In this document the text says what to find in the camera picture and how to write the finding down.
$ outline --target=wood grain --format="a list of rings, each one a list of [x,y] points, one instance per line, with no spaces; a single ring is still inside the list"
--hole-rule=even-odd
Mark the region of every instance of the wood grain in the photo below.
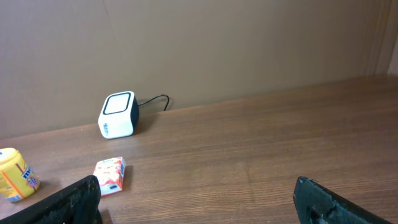
[[[298,223],[298,176],[316,179],[398,223],[398,78],[358,78],[143,116],[134,136],[97,124],[0,141],[42,181],[0,218],[123,156],[122,192],[103,197],[106,223]]]

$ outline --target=cable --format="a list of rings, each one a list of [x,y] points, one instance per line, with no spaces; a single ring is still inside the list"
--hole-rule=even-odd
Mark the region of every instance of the cable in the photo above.
[[[156,98],[158,98],[158,97],[161,97],[161,96],[167,97],[167,103],[166,103],[166,106],[164,107],[164,111],[165,111],[165,110],[167,109],[167,106],[169,105],[169,102],[170,102],[169,96],[167,96],[167,95],[165,95],[165,94],[161,94],[161,95],[159,95],[159,96],[155,96],[155,97],[153,97],[152,99],[148,100],[147,102],[143,102],[143,103],[138,104],[138,106],[142,106],[142,105],[144,105],[144,104],[147,104],[147,103],[151,102],[152,100],[154,100],[154,99],[156,99]]]

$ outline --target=table surface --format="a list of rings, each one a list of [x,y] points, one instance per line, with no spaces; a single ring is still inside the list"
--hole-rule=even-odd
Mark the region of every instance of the table surface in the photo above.
[[[105,223],[298,223],[300,175],[398,223],[398,77],[357,78],[142,116],[105,140],[97,124],[5,139],[41,180],[11,215],[123,156]]]

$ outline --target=black cable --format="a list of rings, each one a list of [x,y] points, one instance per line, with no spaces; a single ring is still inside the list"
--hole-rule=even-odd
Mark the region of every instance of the black cable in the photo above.
[[[156,98],[158,98],[158,97],[161,97],[161,96],[167,97],[167,103],[166,103],[166,106],[164,107],[164,111],[165,111],[165,110],[167,109],[167,106],[169,105],[169,102],[170,102],[169,96],[167,96],[167,95],[165,95],[165,94],[161,94],[161,95],[159,95],[159,96],[155,96],[155,97],[153,97],[152,99],[148,100],[147,102],[143,102],[143,103],[138,104],[138,106],[142,106],[142,105],[144,105],[144,104],[147,104],[147,103],[151,102],[152,100],[154,100],[154,99],[156,99]]]

